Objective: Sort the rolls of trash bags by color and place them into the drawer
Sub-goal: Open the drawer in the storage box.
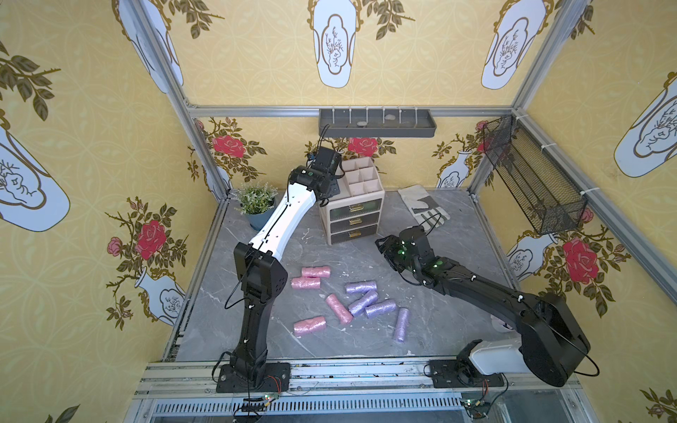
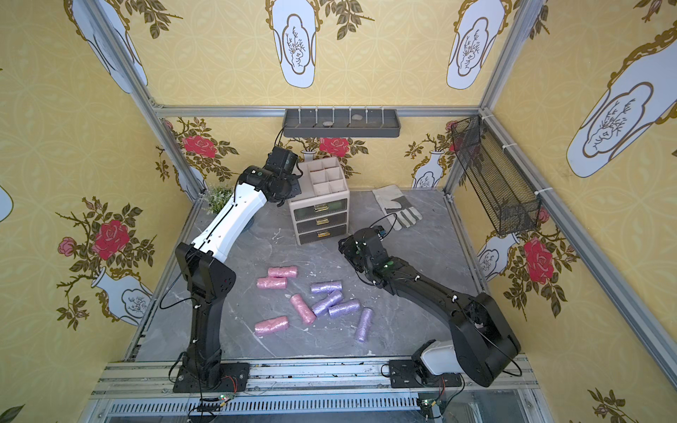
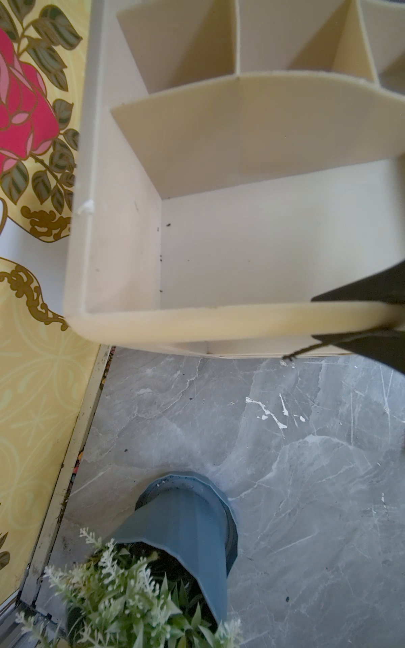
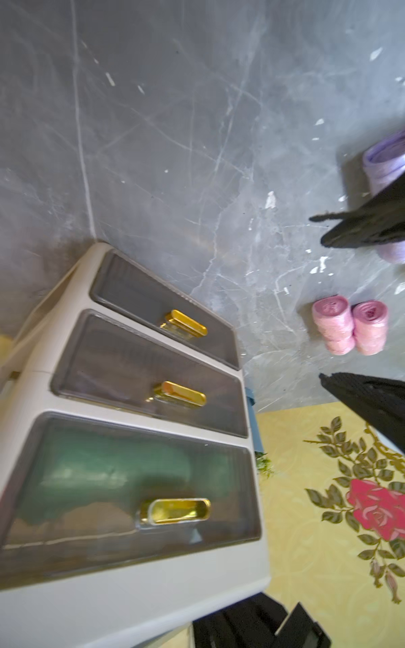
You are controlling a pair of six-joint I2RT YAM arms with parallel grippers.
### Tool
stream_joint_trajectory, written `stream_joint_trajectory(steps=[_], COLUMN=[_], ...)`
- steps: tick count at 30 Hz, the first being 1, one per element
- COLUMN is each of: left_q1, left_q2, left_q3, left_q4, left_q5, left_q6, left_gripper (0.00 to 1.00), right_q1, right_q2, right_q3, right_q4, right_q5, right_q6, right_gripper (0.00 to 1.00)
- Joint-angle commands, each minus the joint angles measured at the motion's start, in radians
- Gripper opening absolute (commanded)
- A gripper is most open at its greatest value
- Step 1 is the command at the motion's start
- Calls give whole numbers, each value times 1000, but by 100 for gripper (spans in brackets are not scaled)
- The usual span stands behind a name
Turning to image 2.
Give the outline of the beige drawer organizer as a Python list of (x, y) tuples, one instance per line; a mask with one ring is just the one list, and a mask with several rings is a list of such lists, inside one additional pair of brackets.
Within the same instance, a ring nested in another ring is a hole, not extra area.
[(345, 236), (349, 223), (350, 191), (336, 157), (297, 164), (301, 193), (287, 202), (299, 245)]

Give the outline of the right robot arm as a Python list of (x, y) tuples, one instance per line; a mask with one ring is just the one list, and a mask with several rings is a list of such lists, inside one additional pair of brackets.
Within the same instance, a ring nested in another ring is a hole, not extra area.
[(339, 240), (338, 251), (373, 287), (412, 301), (446, 324), (451, 339), (431, 340), (412, 356), (422, 382), (444, 374), (465, 374), (481, 387), (506, 372), (521, 345), (495, 300), (485, 293), (463, 294), (390, 255), (383, 227), (367, 227)]

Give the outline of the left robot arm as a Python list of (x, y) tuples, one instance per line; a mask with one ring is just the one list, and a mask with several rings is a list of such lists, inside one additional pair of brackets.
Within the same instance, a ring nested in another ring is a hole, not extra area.
[(185, 375), (208, 388), (221, 380), (220, 322), (223, 303), (236, 283), (226, 265), (234, 242), (267, 203), (282, 206), (301, 193), (296, 165), (274, 169), (250, 166), (212, 223), (190, 244), (176, 246), (176, 259), (192, 302), (190, 345), (183, 356)]

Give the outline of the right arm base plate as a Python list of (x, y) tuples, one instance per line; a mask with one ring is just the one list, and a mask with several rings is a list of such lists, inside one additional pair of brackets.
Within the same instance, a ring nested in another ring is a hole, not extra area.
[(418, 361), (391, 360), (388, 362), (388, 377), (394, 389), (413, 388), (460, 388), (460, 374), (432, 375)]

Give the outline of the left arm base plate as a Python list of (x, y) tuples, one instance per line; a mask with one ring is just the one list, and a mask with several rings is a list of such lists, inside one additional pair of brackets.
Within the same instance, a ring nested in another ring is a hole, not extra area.
[(245, 391), (250, 376), (247, 362), (217, 363), (207, 370), (190, 369), (183, 364), (174, 381), (174, 393)]

